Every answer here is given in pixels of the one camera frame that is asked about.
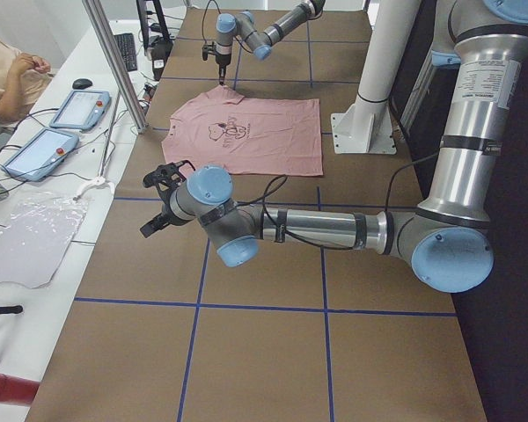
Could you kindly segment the pink Snoopy t-shirt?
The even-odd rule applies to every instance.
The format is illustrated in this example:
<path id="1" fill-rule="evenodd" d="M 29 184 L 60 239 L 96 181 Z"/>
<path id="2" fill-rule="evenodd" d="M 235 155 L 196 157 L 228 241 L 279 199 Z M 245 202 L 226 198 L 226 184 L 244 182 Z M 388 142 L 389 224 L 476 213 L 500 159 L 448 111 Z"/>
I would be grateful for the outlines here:
<path id="1" fill-rule="evenodd" d="M 161 142 L 167 163 L 218 164 L 231 174 L 323 174 L 320 102 L 248 98 L 218 85 L 170 118 Z"/>

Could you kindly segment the black box device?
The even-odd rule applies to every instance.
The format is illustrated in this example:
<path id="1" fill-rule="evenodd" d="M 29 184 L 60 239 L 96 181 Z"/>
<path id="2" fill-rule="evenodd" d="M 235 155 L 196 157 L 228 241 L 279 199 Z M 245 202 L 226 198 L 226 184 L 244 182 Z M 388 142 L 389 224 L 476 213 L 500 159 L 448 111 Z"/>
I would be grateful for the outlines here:
<path id="1" fill-rule="evenodd" d="M 152 73 L 155 81 L 159 81 L 172 52 L 173 40 L 166 40 L 162 36 L 149 37 L 146 56 L 151 61 Z"/>

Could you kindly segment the white plastic hook tool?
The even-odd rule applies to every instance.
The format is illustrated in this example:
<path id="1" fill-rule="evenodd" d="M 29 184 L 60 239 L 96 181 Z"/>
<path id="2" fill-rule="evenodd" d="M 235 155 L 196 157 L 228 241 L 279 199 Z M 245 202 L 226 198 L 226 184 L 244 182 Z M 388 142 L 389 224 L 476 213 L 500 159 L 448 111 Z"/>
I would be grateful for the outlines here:
<path id="1" fill-rule="evenodd" d="M 105 188 L 107 187 L 112 195 L 115 193 L 115 184 L 107 180 L 104 176 L 97 176 L 89 181 L 84 182 L 80 187 L 78 187 L 75 196 L 73 197 L 74 201 L 79 201 L 83 198 L 84 194 L 95 188 Z"/>

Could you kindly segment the black keyboard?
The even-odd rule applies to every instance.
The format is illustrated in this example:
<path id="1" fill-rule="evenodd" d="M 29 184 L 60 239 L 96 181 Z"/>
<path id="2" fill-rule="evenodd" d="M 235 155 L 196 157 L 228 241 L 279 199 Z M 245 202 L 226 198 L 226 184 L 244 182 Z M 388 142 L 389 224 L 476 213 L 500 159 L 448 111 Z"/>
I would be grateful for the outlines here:
<path id="1" fill-rule="evenodd" d="M 137 70 L 135 37 L 132 33 L 120 33 L 114 35 L 116 46 L 127 72 Z"/>

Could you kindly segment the far blue teach pendant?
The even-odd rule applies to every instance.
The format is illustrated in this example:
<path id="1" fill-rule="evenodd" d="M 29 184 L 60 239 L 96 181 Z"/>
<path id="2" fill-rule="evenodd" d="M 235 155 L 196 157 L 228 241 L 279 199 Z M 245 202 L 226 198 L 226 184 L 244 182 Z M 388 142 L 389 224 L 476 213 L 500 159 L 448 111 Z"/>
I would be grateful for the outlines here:
<path id="1" fill-rule="evenodd" d="M 111 102 L 108 91 L 72 90 L 49 122 L 52 128 L 89 130 L 97 125 Z"/>

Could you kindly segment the blue teach pendant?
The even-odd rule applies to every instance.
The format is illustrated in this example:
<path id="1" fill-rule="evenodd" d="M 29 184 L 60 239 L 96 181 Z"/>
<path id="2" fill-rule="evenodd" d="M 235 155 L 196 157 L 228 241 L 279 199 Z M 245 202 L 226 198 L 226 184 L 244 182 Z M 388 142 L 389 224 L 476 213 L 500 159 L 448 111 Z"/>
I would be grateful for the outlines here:
<path id="1" fill-rule="evenodd" d="M 43 128 L 1 167 L 9 176 L 37 182 L 49 175 L 78 142 L 75 134 Z"/>
<path id="2" fill-rule="evenodd" d="M 111 102 L 108 91 L 72 90 L 49 122 L 52 128 L 89 130 L 97 125 Z"/>

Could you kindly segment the near blue teach pendant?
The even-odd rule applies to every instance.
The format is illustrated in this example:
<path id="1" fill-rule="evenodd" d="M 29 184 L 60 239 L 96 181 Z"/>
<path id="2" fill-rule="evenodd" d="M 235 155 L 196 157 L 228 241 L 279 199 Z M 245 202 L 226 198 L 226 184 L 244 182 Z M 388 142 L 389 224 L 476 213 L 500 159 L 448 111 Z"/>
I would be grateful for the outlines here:
<path id="1" fill-rule="evenodd" d="M 9 176 L 37 182 L 49 175 L 78 142 L 75 134 L 43 128 L 1 167 Z"/>

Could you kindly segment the black computer mouse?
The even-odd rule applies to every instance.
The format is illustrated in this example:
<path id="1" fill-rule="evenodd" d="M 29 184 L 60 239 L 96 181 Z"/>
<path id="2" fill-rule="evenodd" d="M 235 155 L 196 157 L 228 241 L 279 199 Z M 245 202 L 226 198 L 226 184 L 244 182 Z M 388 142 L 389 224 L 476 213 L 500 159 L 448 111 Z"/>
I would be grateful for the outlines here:
<path id="1" fill-rule="evenodd" d="M 74 90 L 84 90 L 89 87 L 92 87 L 93 82 L 88 78 L 78 78 L 72 83 L 72 88 Z"/>

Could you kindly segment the clear plastic bag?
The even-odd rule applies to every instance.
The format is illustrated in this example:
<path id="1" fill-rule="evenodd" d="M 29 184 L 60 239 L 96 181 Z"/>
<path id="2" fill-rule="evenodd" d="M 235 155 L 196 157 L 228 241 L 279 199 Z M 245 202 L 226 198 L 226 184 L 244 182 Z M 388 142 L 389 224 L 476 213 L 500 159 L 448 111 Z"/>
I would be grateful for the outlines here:
<path id="1" fill-rule="evenodd" d="M 20 201 L 0 231 L 0 284 L 47 285 L 80 229 L 88 200 L 40 192 Z"/>

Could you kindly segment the seated person beige shirt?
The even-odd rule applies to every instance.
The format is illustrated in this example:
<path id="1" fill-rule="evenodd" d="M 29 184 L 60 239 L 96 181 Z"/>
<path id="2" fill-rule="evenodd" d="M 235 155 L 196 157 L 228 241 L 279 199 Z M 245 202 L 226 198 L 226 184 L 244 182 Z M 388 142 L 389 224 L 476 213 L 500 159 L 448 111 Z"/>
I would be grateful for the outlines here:
<path id="1" fill-rule="evenodd" d="M 0 125 L 26 117 L 52 79 L 45 59 L 0 40 Z"/>

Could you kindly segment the red cylinder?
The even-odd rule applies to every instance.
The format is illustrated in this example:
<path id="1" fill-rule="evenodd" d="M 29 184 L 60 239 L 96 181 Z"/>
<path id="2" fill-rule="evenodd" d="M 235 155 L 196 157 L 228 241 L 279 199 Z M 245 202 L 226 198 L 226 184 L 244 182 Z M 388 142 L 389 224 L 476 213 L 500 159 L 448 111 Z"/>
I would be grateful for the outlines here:
<path id="1" fill-rule="evenodd" d="M 0 373 L 0 404 L 30 406 L 40 383 Z"/>

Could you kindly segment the aluminium frame post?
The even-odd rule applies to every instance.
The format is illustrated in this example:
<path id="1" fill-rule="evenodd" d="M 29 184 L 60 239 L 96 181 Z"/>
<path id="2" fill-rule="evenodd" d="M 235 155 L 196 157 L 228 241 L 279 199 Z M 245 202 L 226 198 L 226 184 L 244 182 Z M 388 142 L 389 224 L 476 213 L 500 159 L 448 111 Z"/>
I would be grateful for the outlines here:
<path id="1" fill-rule="evenodd" d="M 136 97 L 131 79 L 125 68 L 124 61 L 121 58 L 120 51 L 117 47 L 115 37 L 109 20 L 100 0 L 82 0 L 84 10 L 90 19 L 92 28 L 96 33 L 100 47 L 106 57 L 106 61 L 114 76 L 117 87 L 122 95 L 125 105 L 128 108 L 130 116 L 135 124 L 138 134 L 145 132 L 148 123 L 145 118 L 140 102 Z"/>

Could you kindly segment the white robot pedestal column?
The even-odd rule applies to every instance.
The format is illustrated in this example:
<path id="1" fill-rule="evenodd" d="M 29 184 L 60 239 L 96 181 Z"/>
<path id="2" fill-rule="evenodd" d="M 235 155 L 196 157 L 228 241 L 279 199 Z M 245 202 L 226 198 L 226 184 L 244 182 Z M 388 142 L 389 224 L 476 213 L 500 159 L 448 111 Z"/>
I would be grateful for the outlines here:
<path id="1" fill-rule="evenodd" d="M 335 153 L 397 152 L 389 97 L 420 5 L 420 0 L 379 3 L 356 100 L 345 113 L 331 115 Z"/>

